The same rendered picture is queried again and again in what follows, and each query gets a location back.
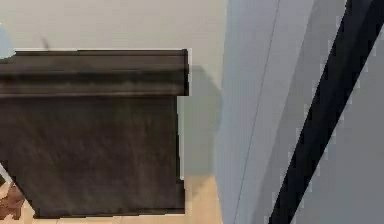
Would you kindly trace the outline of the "dark brown wooden cabinet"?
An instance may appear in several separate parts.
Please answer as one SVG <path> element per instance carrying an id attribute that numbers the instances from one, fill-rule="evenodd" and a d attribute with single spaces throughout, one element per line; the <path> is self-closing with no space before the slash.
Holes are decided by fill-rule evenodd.
<path id="1" fill-rule="evenodd" d="M 0 165 L 38 218 L 182 214 L 188 52 L 18 51 L 0 59 Z"/>

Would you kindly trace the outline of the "black long bar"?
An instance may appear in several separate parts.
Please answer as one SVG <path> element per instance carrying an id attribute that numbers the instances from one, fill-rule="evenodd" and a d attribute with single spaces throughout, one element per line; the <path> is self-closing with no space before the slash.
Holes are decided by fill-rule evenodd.
<path id="1" fill-rule="evenodd" d="M 384 0 L 347 0 L 268 224 L 291 224 L 384 25 Z"/>

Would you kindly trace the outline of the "pale blue round object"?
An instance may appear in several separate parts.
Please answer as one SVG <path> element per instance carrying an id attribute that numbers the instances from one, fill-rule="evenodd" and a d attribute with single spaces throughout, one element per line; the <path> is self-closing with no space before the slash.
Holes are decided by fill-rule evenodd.
<path id="1" fill-rule="evenodd" d="M 0 59 L 12 57 L 15 50 L 6 30 L 0 25 Z"/>

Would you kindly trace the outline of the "brown lumpy object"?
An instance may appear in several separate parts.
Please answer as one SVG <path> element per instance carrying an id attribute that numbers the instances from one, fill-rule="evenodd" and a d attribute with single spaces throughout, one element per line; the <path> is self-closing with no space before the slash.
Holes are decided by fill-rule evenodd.
<path id="1" fill-rule="evenodd" d="M 12 182 L 4 198 L 0 199 L 0 220 L 4 220 L 8 215 L 13 220 L 19 220 L 21 217 L 21 208 L 25 197 L 17 185 Z"/>

